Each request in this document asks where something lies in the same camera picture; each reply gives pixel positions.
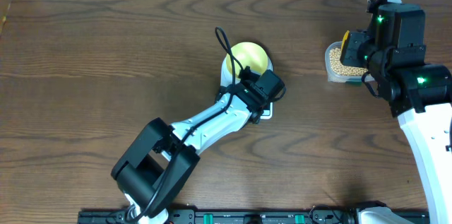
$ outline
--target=soybean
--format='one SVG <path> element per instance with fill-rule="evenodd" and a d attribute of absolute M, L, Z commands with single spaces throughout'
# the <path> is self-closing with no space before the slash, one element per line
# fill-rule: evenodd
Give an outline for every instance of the soybean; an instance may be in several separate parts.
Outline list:
<path fill-rule="evenodd" d="M 330 51 L 330 64 L 333 71 L 341 76 L 362 76 L 367 72 L 365 68 L 342 65 L 340 63 L 340 48 L 333 48 Z"/>

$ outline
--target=table surface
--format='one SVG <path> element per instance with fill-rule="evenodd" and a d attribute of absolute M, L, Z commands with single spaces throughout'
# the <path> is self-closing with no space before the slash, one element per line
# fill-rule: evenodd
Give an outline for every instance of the table surface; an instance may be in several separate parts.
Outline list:
<path fill-rule="evenodd" d="M 452 0 L 427 13 L 427 61 L 452 67 Z M 213 104 L 232 44 L 270 50 L 287 94 L 274 116 L 211 146 L 176 199 L 198 208 L 311 208 L 380 200 L 426 208 L 388 104 L 329 83 L 324 53 L 366 28 L 367 0 L 13 0 L 0 40 L 0 218 L 74 223 L 126 204 L 109 173 L 150 120 Z"/>

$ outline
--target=green terminal block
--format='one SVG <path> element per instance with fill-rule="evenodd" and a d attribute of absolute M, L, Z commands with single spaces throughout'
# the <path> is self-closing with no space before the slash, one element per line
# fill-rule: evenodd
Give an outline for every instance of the green terminal block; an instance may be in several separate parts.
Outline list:
<path fill-rule="evenodd" d="M 296 215 L 295 216 L 295 224 L 305 224 L 304 216 L 303 215 Z"/>
<path fill-rule="evenodd" d="M 213 224 L 213 215 L 212 214 L 209 214 L 209 213 L 204 214 L 204 224 Z"/>

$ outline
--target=robotic arm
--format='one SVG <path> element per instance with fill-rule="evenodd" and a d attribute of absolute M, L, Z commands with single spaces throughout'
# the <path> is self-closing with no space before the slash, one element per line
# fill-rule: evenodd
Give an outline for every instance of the robotic arm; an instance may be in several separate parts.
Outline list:
<path fill-rule="evenodd" d="M 443 65 L 424 62 L 425 14 L 414 4 L 369 0 L 365 31 L 344 36 L 340 61 L 368 69 L 362 82 L 388 101 L 408 138 L 427 198 L 432 223 L 452 223 L 452 78 Z M 375 78 L 378 94 L 369 82 Z M 405 223 L 377 208 L 357 214 L 360 223 Z"/>
<path fill-rule="evenodd" d="M 222 34 L 225 49 L 235 64 L 227 38 Z M 240 83 L 236 84 L 233 78 L 232 84 L 220 89 L 212 107 L 171 125 L 154 119 L 130 145 L 111 173 L 131 202 L 126 222 L 164 223 L 168 218 L 167 206 L 198 164 L 199 155 L 223 136 L 250 122 L 258 123 L 264 107 L 278 100 L 276 96 L 285 88 L 271 70 L 260 76 L 247 66 L 241 70 L 240 78 Z M 149 155 L 150 151 L 169 160 L 166 170 Z"/>

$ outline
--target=clear plastic container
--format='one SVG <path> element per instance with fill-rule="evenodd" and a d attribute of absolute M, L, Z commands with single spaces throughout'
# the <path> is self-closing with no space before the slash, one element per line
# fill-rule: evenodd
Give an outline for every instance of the clear plastic container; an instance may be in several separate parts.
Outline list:
<path fill-rule="evenodd" d="M 326 73 L 328 74 L 328 81 L 330 82 L 338 82 L 338 83 L 346 83 L 346 82 L 352 82 L 352 83 L 360 83 L 361 82 L 361 76 L 342 76 L 336 72 L 334 72 L 333 68 L 331 68 L 331 61 L 330 61 L 330 51 L 334 48 L 339 48 L 342 45 L 342 41 L 334 42 L 331 44 L 325 52 L 325 65 L 326 65 Z M 367 76 L 366 82 L 373 81 L 374 78 L 371 76 Z"/>

